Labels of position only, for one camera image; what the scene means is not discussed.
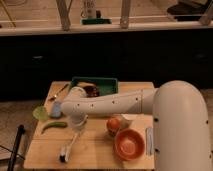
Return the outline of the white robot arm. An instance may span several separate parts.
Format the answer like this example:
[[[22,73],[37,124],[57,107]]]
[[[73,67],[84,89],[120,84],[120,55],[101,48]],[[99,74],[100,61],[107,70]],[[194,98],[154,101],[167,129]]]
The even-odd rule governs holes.
[[[151,114],[155,171],[213,171],[207,106],[188,82],[93,98],[73,87],[61,109],[74,124],[90,114]]]

